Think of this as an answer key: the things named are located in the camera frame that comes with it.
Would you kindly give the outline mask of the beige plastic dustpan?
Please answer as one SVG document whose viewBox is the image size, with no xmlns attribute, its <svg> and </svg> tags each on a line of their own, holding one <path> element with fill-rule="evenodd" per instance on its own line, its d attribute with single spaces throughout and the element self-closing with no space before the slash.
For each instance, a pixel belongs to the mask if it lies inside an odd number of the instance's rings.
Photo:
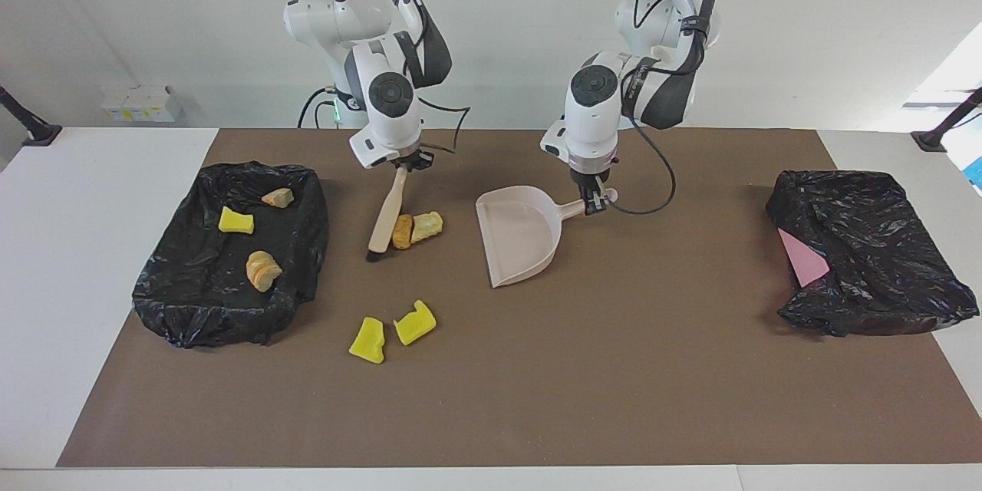
<svg viewBox="0 0 982 491">
<path fill-rule="evenodd" d="M 553 260 L 562 236 L 562 223 L 585 214 L 576 199 L 555 203 L 534 186 L 510 186 L 481 194 L 476 200 L 491 288 L 532 278 Z"/>
</svg>

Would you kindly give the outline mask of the white cardboard box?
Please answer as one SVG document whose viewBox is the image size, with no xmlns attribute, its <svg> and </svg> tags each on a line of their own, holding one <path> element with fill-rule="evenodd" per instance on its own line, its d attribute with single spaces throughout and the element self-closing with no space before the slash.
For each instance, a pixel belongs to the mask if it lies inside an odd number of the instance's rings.
<svg viewBox="0 0 982 491">
<path fill-rule="evenodd" d="M 111 89 L 103 95 L 101 110 L 114 123 L 171 124 L 183 115 L 183 107 L 166 85 Z"/>
</svg>

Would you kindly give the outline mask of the notched yellow sponge piece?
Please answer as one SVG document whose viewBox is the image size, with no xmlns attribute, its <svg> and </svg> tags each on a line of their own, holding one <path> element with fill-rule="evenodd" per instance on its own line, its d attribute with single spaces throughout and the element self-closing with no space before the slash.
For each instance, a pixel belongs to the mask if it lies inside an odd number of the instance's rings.
<svg viewBox="0 0 982 491">
<path fill-rule="evenodd" d="M 408 312 L 401 319 L 393 320 L 393 323 L 397 338 L 402 345 L 413 344 L 418 338 L 422 338 L 437 327 L 437 320 L 433 312 L 427 303 L 421 299 L 415 300 L 411 312 Z"/>
</svg>

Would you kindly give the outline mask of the pale yellow jagged chunk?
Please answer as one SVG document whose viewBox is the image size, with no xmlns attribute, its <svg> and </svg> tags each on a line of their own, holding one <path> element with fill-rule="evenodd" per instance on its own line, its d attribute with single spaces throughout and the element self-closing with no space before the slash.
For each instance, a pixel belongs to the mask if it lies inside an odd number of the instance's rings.
<svg viewBox="0 0 982 491">
<path fill-rule="evenodd" d="M 438 236 L 444 229 L 444 219 L 436 211 L 416 215 L 413 218 L 413 232 L 410 243 L 423 242 L 429 237 Z"/>
</svg>

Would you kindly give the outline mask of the pink bin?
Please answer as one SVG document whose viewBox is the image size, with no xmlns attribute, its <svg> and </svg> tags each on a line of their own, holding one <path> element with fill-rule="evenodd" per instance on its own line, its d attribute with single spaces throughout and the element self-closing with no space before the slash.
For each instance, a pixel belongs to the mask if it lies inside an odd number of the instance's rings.
<svg viewBox="0 0 982 491">
<path fill-rule="evenodd" d="M 828 262 L 815 249 L 782 229 L 778 233 L 799 287 L 807 287 L 830 272 Z"/>
</svg>

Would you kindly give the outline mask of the beige brush black bristles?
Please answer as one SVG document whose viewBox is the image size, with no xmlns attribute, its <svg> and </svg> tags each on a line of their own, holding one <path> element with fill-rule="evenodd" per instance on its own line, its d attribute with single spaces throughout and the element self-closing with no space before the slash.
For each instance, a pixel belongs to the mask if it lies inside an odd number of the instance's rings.
<svg viewBox="0 0 982 491">
<path fill-rule="evenodd" d="M 395 173 L 392 187 L 382 203 L 368 242 L 366 260 L 369 262 L 377 262 L 389 249 L 390 234 L 393 232 L 397 216 L 402 212 L 407 177 L 407 170 L 404 173 Z"/>
</svg>

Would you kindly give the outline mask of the black stand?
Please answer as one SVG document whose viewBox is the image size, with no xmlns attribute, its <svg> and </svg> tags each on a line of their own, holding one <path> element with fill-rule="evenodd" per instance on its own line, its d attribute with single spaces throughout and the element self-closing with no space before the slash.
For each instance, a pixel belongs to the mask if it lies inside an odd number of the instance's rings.
<svg viewBox="0 0 982 491">
<path fill-rule="evenodd" d="M 972 91 L 964 102 L 960 103 L 954 107 L 953 110 L 932 130 L 926 131 L 912 131 L 912 140 L 916 145 L 924 152 L 931 153 L 946 153 L 947 150 L 942 145 L 942 139 L 944 135 L 960 124 L 964 124 L 969 121 L 972 113 L 976 116 L 982 114 L 982 87 L 978 87 Z"/>
<path fill-rule="evenodd" d="M 25 109 L 3 86 L 0 86 L 0 105 L 24 127 L 28 137 L 22 141 L 25 147 L 46 147 L 52 145 L 62 125 L 50 124 L 34 111 Z"/>
</svg>

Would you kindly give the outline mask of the black trash bag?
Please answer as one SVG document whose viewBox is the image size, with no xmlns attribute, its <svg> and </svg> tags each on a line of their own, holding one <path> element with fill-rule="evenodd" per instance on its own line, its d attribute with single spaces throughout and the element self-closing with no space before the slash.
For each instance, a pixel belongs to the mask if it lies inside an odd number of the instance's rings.
<svg viewBox="0 0 982 491">
<path fill-rule="evenodd" d="M 828 265 L 779 310 L 793 327 L 834 337 L 902 336 L 980 313 L 891 174 L 785 170 L 766 213 Z"/>
<path fill-rule="evenodd" d="M 261 197 L 290 187 L 293 204 Z M 255 216 L 255 232 L 223 233 L 221 208 Z M 180 348 L 266 344 L 315 298 L 328 244 L 320 179 L 299 165 L 215 163 L 197 173 L 134 284 L 133 309 L 148 330 Z M 246 278 L 246 260 L 266 251 L 283 269 L 267 292 Z"/>
</svg>

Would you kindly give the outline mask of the brown table mat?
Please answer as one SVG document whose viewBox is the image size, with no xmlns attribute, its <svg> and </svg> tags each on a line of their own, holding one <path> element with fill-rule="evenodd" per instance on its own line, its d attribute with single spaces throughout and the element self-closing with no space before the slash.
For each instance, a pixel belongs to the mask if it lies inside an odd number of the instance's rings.
<svg viewBox="0 0 982 491">
<path fill-rule="evenodd" d="M 669 130 L 678 194 L 650 217 L 571 219 L 550 266 L 491 288 L 474 203 L 575 198 L 538 134 L 463 132 L 414 174 L 442 235 L 365 261 L 389 170 L 347 132 L 221 130 L 206 163 L 300 163 L 329 239 L 315 299 L 270 345 L 180 350 L 127 317 L 59 466 L 575 466 L 981 463 L 982 419 L 929 334 L 790 327 L 788 259 L 765 205 L 782 170 L 830 170 L 816 132 Z M 393 320 L 437 327 L 402 345 Z M 384 323 L 384 362 L 348 353 Z"/>
</svg>

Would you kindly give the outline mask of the large pale layered chunk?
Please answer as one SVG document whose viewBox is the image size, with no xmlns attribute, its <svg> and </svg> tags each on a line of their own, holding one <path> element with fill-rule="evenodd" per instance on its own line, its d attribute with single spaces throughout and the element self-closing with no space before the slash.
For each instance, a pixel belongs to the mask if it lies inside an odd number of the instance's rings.
<svg viewBox="0 0 982 491">
<path fill-rule="evenodd" d="M 267 292 L 273 282 L 283 274 L 283 269 L 266 251 L 253 251 L 245 265 L 246 278 L 257 292 Z"/>
</svg>

